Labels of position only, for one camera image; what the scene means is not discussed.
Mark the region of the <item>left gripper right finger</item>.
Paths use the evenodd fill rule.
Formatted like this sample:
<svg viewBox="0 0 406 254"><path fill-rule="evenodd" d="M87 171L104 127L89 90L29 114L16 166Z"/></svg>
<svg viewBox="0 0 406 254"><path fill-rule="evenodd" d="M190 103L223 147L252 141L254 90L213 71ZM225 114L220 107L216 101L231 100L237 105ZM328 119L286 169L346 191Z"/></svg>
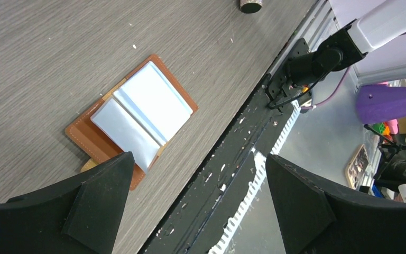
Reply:
<svg viewBox="0 0 406 254"><path fill-rule="evenodd" d="M406 203L350 189L278 156L266 175L286 253L406 253Z"/></svg>

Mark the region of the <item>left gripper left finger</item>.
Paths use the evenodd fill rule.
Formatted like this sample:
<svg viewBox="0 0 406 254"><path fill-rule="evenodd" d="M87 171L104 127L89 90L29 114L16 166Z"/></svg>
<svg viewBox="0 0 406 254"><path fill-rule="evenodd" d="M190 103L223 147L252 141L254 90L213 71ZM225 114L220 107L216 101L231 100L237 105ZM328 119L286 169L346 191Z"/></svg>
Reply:
<svg viewBox="0 0 406 254"><path fill-rule="evenodd" d="M0 203L0 253L111 253L134 171L131 152Z"/></svg>

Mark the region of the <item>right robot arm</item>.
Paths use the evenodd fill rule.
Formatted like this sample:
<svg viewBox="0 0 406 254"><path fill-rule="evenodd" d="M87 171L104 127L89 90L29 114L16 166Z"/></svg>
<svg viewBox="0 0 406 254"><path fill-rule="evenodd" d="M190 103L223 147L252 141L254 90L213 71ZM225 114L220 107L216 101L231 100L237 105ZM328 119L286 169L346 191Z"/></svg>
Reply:
<svg viewBox="0 0 406 254"><path fill-rule="evenodd" d="M325 39L315 51L293 48L274 75L267 74L269 109L305 95L331 72L344 70L406 33L406 1L384 1Z"/></svg>

